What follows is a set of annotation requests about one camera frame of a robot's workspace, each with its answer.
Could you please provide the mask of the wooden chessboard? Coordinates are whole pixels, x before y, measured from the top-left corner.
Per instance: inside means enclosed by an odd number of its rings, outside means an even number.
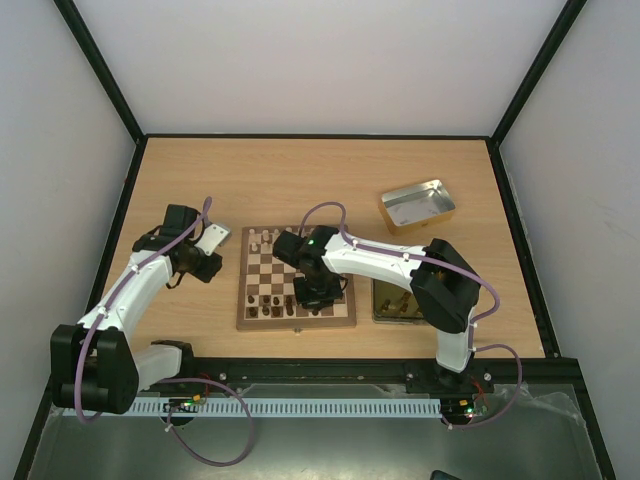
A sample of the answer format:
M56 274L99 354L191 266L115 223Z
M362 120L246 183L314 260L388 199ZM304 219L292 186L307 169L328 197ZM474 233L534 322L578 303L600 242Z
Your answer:
M283 231L297 233L297 225L287 226L249 226L242 230L241 260L239 273L239 292L237 301L236 328L239 331L292 330L301 332L308 329L351 328L357 324L356 302L352 277L347 276L342 282L343 299L320 310L320 315L313 316L312 310L306 310L297 304L294 295L293 280L301 273L273 256L273 245ZM249 304L247 297L252 295L256 302ZM263 304L263 296L271 296L271 305ZM293 296L295 315L286 315L287 296ZM273 298L279 297L282 317L272 316ZM262 308L270 308L270 316L262 314ZM248 309L258 310L257 318L248 316Z

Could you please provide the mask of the gold tin tray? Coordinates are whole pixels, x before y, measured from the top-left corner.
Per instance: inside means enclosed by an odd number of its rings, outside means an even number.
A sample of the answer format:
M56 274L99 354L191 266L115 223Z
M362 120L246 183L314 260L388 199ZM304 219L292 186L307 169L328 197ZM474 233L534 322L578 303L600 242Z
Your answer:
M377 323L426 325L427 321L411 291L372 281L372 317Z

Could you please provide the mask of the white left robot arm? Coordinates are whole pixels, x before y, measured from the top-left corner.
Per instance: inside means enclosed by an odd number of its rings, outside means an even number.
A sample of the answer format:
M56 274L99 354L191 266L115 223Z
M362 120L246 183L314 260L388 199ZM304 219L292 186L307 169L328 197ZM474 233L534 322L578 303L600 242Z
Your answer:
M75 411L83 424L103 413L123 414L137 394L193 369L190 343L159 340L133 352L139 321L157 294L190 275L208 283L220 271L217 248L231 231L210 221L212 200L201 209L171 204L163 222L136 240L128 263L104 297L74 325L50 339L52 401Z

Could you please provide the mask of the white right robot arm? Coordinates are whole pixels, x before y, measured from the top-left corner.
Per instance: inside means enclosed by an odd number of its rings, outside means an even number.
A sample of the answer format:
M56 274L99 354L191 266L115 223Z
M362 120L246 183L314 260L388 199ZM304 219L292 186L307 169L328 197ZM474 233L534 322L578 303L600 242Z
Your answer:
M348 275L411 293L437 331L438 384L455 392L470 381L470 323L479 300L480 278L447 242L391 245L320 225L308 236L280 233L273 256L301 274L293 281L294 295L306 310L319 311L342 298L342 283Z

